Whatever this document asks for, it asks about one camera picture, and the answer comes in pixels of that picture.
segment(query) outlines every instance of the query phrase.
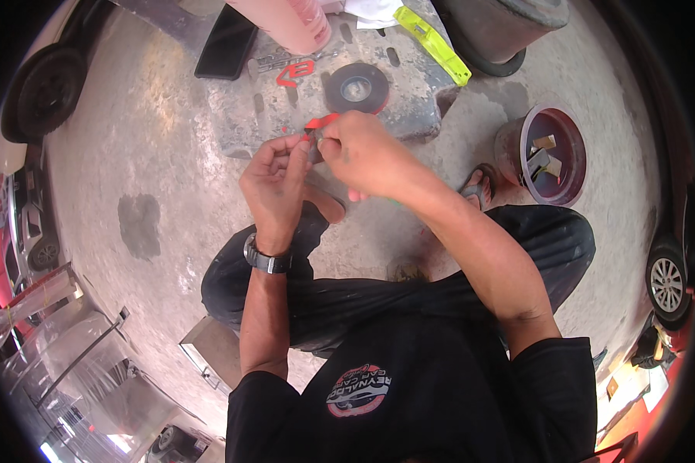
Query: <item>wristwatch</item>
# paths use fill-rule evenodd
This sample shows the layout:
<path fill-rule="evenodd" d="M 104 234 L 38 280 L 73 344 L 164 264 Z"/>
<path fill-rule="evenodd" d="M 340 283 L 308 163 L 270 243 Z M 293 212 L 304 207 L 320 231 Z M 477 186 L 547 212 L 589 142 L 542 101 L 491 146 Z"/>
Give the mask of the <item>wristwatch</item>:
<path fill-rule="evenodd" d="M 265 273 L 286 273 L 291 268 L 291 253 L 278 257 L 260 254 L 255 247 L 255 235 L 253 233 L 244 240 L 244 260 Z"/>

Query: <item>shirt logo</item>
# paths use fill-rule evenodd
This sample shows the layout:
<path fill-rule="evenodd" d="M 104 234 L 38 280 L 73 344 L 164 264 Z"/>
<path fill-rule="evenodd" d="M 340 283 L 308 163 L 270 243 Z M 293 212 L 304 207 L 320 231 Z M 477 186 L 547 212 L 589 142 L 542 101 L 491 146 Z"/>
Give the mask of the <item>shirt logo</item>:
<path fill-rule="evenodd" d="M 374 411 L 389 392 L 391 377 L 371 364 L 343 373 L 327 396 L 327 409 L 337 418 Z"/>

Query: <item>clear plastic sheet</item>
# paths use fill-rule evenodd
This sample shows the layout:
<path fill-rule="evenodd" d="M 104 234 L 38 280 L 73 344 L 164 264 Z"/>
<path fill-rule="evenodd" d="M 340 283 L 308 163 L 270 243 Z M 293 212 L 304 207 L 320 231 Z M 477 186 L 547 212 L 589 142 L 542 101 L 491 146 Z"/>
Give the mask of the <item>clear plastic sheet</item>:
<path fill-rule="evenodd" d="M 0 348 L 17 321 L 56 304 L 75 291 L 69 277 L 67 267 L 60 267 L 16 296 L 5 309 L 0 309 Z"/>
<path fill-rule="evenodd" d="M 3 377 L 30 435 L 47 455 L 64 463 L 136 463 L 165 425 L 185 413 L 143 374 L 116 330 L 67 371 L 111 327 L 83 301 L 44 320 L 6 363 Z"/>

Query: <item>yellow-green tool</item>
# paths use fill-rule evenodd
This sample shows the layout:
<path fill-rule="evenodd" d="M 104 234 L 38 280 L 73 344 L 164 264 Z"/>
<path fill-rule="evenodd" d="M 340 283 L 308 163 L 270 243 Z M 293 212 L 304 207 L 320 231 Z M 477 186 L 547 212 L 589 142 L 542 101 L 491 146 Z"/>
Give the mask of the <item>yellow-green tool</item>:
<path fill-rule="evenodd" d="M 456 52 L 445 43 L 443 37 L 407 7 L 399 7 L 393 14 L 398 23 L 414 35 L 419 43 L 430 53 L 445 72 L 451 75 L 456 85 L 463 87 L 471 77 L 471 71 L 466 68 Z"/>

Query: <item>concrete floor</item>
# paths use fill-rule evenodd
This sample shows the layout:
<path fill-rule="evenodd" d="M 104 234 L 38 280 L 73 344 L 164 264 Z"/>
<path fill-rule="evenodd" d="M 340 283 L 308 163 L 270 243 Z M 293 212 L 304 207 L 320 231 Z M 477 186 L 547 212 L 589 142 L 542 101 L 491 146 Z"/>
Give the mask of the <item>concrete floor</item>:
<path fill-rule="evenodd" d="M 449 109 L 440 135 L 413 146 L 453 188 L 472 166 L 493 162 L 493 137 L 538 102 L 562 102 L 579 119 L 588 178 L 575 209 L 592 223 L 597 254 L 556 314 L 565 336 L 589 336 L 609 354 L 602 380 L 630 347 L 649 311 L 643 283 L 659 214 L 656 155 L 642 97 L 612 34 L 587 2 L 528 48 L 505 79 L 475 75 Z M 219 149 L 213 96 L 220 81 L 193 77 L 194 59 L 170 37 L 128 12 L 112 14 L 90 64 L 77 110 L 46 139 L 60 241 L 88 291 L 125 324 L 139 362 L 213 431 L 226 430 L 227 401 L 176 345 L 206 312 L 199 291 L 213 256 L 251 223 L 236 180 L 246 162 Z M 314 180 L 345 198 L 325 165 Z M 495 203 L 528 204 L 525 190 Z M 348 205 L 310 260 L 315 277 L 383 279 L 399 255 L 422 249 L 432 278 L 457 270 L 435 237 L 385 199 Z M 289 380 L 302 389 L 322 364 L 291 352 Z"/>

